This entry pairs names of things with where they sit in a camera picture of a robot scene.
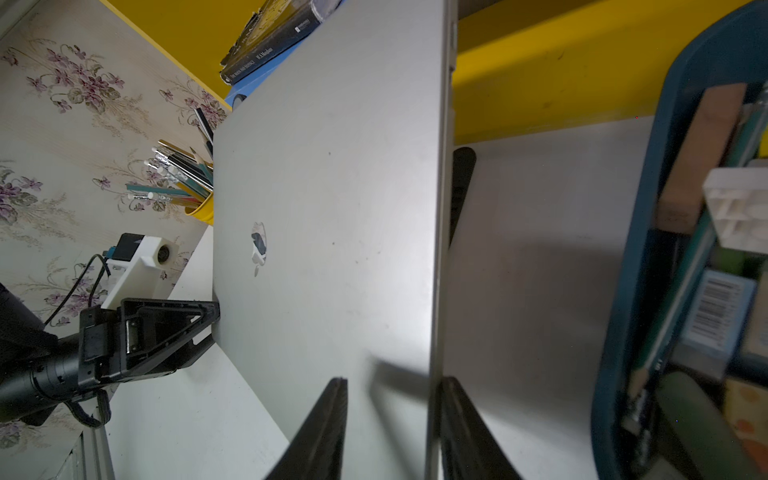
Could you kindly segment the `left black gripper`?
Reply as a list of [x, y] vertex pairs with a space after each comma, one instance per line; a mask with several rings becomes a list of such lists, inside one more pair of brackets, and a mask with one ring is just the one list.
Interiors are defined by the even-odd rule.
[[81, 311], [78, 383], [113, 384], [167, 376], [193, 365], [214, 344], [213, 301], [126, 299], [116, 310]]

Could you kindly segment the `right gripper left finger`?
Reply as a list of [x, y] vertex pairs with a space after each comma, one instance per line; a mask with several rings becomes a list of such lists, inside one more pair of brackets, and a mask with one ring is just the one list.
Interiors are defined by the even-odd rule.
[[340, 479], [347, 409], [348, 381], [332, 378], [266, 479]]

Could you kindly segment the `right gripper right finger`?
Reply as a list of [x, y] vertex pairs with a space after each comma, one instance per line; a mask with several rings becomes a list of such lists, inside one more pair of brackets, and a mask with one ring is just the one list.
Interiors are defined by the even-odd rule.
[[456, 377], [441, 380], [440, 395], [444, 478], [520, 480]]

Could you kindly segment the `silver laptop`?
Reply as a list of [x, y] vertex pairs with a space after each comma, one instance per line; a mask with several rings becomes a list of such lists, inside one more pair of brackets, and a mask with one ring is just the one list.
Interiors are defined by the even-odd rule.
[[455, 22], [346, 1], [216, 134], [216, 341], [287, 438], [346, 380], [346, 479], [438, 473]]

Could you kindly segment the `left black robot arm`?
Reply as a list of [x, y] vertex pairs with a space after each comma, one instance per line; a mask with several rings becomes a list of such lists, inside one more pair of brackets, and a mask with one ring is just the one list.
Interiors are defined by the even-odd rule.
[[191, 366], [214, 343], [195, 337], [219, 318], [213, 301], [126, 298], [114, 310], [82, 310], [78, 332], [60, 338], [3, 288], [1, 420], [40, 426], [65, 405], [98, 428], [111, 418], [108, 387]]

